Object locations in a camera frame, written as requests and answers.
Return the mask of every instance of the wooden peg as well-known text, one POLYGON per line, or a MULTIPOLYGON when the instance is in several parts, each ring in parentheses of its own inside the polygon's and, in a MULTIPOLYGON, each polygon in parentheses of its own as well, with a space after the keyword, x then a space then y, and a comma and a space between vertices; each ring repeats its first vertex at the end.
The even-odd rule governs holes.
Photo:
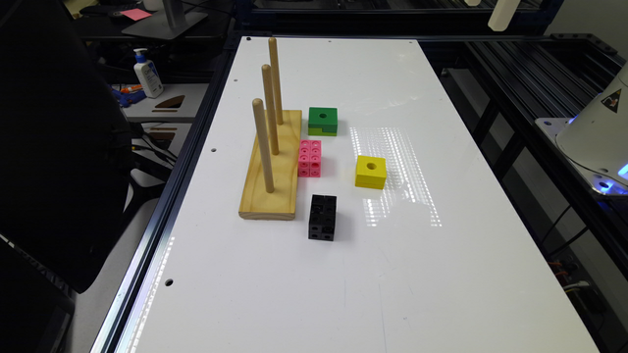
POLYGON ((271 165, 271 153, 268 149, 264 103, 259 98, 253 99, 253 116, 255 117, 255 126, 257 127, 257 143, 259 144, 259 154, 262 159, 266 192, 271 193, 275 191, 275 185, 273 184, 273 166, 271 165))
POLYGON ((275 120, 275 102, 273 100, 273 79, 271 78, 271 67, 267 64, 262 66, 262 79, 264 80, 264 96, 266 98, 271 153, 277 156, 279 154, 279 140, 277 137, 277 121, 275 120))
POLYGON ((277 53, 277 39, 268 39, 268 49, 271 53, 271 68, 273 76, 273 93, 275 95, 275 113, 277 114, 277 124, 284 124, 284 108, 282 107, 282 87, 279 81, 279 55, 277 53))

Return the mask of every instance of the blue label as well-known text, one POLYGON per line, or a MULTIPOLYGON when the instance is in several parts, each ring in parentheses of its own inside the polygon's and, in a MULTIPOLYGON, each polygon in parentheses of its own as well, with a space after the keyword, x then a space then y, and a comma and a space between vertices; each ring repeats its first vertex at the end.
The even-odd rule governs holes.
POLYGON ((159 76, 159 74, 157 74, 157 69, 155 69, 155 64, 154 63, 148 64, 148 67, 150 68, 150 70, 153 71, 153 74, 155 74, 156 76, 159 76))

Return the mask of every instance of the black chair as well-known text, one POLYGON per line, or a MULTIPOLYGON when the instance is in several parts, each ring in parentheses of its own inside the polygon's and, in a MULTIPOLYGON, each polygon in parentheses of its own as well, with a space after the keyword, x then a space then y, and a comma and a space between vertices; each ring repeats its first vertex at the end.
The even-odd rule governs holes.
POLYGON ((0 234, 76 292, 94 282, 170 172, 131 152, 132 131, 61 1, 0 2, 0 234))

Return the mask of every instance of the white robot part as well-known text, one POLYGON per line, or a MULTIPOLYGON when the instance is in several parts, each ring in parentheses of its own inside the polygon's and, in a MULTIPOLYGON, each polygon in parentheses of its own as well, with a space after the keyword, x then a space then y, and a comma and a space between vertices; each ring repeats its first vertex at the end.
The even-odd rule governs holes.
POLYGON ((556 145, 572 162, 624 185, 628 185, 627 82, 628 65, 556 136, 556 145))
POLYGON ((504 31, 517 11, 521 0, 498 0, 489 19, 489 27, 494 31, 504 31))

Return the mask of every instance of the blue light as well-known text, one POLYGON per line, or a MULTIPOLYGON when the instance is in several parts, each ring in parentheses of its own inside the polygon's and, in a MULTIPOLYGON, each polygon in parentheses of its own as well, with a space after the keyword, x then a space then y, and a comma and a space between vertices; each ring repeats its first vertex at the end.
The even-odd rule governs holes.
POLYGON ((607 192, 607 191, 609 191, 609 190, 612 188, 612 186, 613 186, 613 182, 607 182, 607 183, 606 183, 606 185, 608 185, 608 186, 607 186, 607 187, 603 187, 603 186, 602 186, 602 187, 600 188, 600 191, 601 191, 601 192, 607 192))
POLYGON ((628 173, 628 164, 623 166, 617 173, 620 177, 625 177, 626 173, 628 173))

